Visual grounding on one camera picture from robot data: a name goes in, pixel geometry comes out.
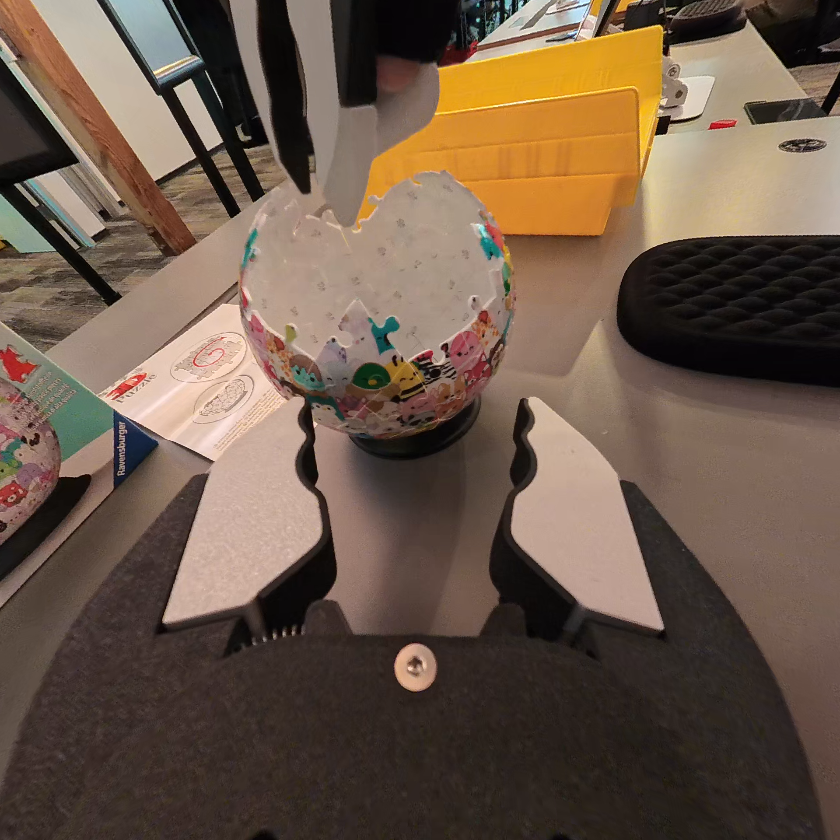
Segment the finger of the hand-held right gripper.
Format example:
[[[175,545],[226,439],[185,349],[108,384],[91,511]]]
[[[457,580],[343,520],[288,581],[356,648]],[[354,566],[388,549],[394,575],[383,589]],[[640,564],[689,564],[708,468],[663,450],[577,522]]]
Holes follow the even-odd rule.
[[[384,152],[422,131],[438,106],[435,63],[419,67],[402,91],[382,94],[373,104],[344,107],[335,70],[320,71],[313,83],[313,149],[316,181],[338,223],[355,224],[371,167]]]
[[[287,2],[258,1],[258,47],[268,95],[267,132],[280,165],[299,192],[308,195],[312,141]]]

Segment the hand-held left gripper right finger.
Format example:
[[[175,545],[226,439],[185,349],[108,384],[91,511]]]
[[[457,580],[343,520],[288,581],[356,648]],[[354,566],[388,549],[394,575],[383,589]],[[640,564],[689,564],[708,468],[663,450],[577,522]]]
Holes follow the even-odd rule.
[[[541,399],[520,400],[511,490],[490,549],[500,602],[529,636],[588,623],[659,636],[665,624],[618,474]]]

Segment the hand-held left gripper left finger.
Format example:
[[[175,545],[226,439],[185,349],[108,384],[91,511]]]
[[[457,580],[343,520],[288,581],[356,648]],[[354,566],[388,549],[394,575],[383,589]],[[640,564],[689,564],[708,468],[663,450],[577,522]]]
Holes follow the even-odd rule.
[[[167,631],[243,620],[266,632],[266,599],[332,553],[309,403],[294,396],[238,437],[206,475],[162,615]]]

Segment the colourful puzzle ball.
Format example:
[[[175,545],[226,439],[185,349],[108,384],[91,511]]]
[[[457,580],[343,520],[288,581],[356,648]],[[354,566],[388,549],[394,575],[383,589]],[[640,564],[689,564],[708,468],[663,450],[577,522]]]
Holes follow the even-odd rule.
[[[283,182],[248,232],[238,294],[269,382],[366,438],[416,434],[482,396],[517,304],[495,219],[446,172],[393,185],[351,227]]]

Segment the yellow plastic bin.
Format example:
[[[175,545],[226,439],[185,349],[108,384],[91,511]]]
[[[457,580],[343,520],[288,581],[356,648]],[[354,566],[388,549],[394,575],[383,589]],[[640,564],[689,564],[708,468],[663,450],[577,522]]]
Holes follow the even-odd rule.
[[[653,148],[663,38],[656,25],[441,68],[433,120],[373,162],[368,196],[445,171],[504,235],[602,235]]]

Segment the printed puzzle box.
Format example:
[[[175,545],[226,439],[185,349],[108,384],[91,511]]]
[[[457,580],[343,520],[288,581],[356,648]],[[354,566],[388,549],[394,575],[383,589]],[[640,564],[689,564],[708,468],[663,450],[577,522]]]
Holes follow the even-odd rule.
[[[1,604],[158,441],[1,325]]]

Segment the person's right hand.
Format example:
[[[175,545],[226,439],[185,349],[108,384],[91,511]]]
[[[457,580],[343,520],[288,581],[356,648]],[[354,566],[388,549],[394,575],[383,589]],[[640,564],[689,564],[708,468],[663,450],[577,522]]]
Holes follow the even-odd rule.
[[[380,54],[376,57],[376,86],[379,96],[394,95],[409,88],[424,66],[421,61]]]

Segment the black easel whiteboard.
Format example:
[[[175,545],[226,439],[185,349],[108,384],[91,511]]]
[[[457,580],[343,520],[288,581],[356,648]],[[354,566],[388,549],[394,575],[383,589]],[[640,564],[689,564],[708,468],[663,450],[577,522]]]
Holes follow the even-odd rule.
[[[227,215],[237,216],[240,208],[178,96],[177,89],[187,82],[194,85],[248,196],[259,200],[265,192],[173,2],[99,1],[98,5],[169,109]]]

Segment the white instruction sheet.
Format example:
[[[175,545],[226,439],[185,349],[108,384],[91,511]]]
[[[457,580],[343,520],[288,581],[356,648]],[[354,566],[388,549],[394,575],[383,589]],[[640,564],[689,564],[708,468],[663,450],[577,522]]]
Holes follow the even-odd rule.
[[[211,461],[285,402],[225,303],[100,392],[160,437]]]

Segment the black side table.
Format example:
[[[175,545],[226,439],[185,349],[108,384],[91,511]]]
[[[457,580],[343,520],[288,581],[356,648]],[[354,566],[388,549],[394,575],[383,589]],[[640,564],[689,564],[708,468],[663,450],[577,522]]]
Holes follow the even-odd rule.
[[[5,62],[1,69],[1,194],[99,297],[121,299],[20,189],[22,184],[78,163],[77,157]]]

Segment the black wrist rest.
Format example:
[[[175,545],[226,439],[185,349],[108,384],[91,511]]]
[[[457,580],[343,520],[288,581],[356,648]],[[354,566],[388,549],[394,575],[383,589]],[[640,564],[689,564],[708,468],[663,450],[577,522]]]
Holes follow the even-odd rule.
[[[839,237],[685,238],[643,252],[616,301],[624,340],[689,371],[839,386]]]

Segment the white monitor stand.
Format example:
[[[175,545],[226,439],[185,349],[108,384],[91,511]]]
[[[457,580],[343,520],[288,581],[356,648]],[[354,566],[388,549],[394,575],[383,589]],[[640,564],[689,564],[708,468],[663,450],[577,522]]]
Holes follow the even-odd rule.
[[[683,77],[680,64],[663,56],[662,96],[658,116],[672,123],[698,119],[705,111],[715,85],[713,76]]]

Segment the black phone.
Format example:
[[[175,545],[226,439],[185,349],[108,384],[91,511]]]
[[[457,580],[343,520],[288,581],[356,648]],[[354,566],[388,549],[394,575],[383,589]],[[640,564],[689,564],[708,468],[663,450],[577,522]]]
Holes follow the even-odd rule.
[[[826,113],[812,98],[793,98],[774,101],[748,101],[743,109],[751,124],[769,124],[823,119]]]

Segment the wooden post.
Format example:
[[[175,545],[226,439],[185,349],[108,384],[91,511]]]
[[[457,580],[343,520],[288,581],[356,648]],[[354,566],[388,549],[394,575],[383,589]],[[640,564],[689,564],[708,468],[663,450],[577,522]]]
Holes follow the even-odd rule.
[[[30,1],[1,2],[2,34],[24,73],[165,256],[196,239]]]

